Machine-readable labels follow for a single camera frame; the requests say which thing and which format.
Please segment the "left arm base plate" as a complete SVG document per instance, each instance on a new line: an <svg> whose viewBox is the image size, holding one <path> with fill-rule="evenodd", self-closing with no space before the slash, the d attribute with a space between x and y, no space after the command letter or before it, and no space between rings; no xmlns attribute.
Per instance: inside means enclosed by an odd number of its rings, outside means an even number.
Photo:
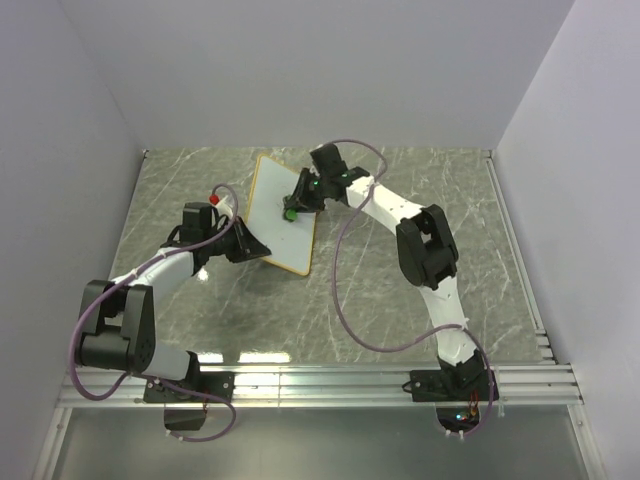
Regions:
<svg viewBox="0 0 640 480"><path fill-rule="evenodd" d="M233 397L235 375L231 372L204 372L193 379L148 382L143 401L151 404L209 402L210 396L230 402Z"/></svg>

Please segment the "yellow framed whiteboard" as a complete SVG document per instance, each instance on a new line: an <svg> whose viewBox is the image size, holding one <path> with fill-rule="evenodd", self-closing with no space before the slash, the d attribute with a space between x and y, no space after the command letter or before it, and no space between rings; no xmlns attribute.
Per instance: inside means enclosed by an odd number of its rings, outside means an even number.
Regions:
<svg viewBox="0 0 640 480"><path fill-rule="evenodd" d="M316 215L296 213L285 218L285 197L292 194L299 174L278 160L260 154L249 192L245 222L270 251L263 260L286 271L307 276L311 270Z"/></svg>

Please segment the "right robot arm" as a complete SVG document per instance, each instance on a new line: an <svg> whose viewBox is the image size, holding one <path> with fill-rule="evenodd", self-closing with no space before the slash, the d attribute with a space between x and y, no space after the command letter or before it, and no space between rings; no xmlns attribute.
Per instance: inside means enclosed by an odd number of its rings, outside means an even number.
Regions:
<svg viewBox="0 0 640 480"><path fill-rule="evenodd" d="M426 305L442 389L451 399L471 398L491 375L484 352L468 329L456 278L459 252L444 210L421 206L383 186L381 178L388 168L384 155L378 157L380 166L374 174L348 167L336 142L316 147L310 157L313 166L301 171L284 200L284 218L319 213L327 200L334 200L389 230L396 240L401 273Z"/></svg>

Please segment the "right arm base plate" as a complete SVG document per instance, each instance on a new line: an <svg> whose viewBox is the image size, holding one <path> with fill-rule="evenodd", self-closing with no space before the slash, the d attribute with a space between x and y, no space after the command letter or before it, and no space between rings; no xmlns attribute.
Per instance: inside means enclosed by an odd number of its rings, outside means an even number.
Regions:
<svg viewBox="0 0 640 480"><path fill-rule="evenodd" d="M487 371L482 371L469 381L463 381L444 370L412 370L409 372L409 380L401 388L416 403L468 402L471 399L485 402L489 400L490 394Z"/></svg>

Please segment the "green whiteboard eraser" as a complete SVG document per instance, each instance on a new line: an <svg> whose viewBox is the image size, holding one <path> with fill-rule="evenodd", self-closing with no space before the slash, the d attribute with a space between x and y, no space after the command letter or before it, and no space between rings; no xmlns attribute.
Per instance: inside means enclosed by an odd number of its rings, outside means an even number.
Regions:
<svg viewBox="0 0 640 480"><path fill-rule="evenodd" d="M288 222L294 222L297 219L297 211L291 206L288 196L283 198L283 218Z"/></svg>

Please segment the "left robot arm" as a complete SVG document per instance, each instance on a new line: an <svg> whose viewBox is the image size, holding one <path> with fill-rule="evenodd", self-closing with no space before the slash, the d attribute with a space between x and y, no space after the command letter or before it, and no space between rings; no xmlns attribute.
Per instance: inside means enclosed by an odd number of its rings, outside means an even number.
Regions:
<svg viewBox="0 0 640 480"><path fill-rule="evenodd" d="M88 366L140 376L153 387L167 388L180 402L211 395L214 390L200 371L197 355L157 340L156 305L212 257L242 263L270 253L226 201L185 204L180 224L154 257L126 275L86 285L69 347L76 390L88 400L110 397L109 392L92 394L81 385L76 369Z"/></svg>

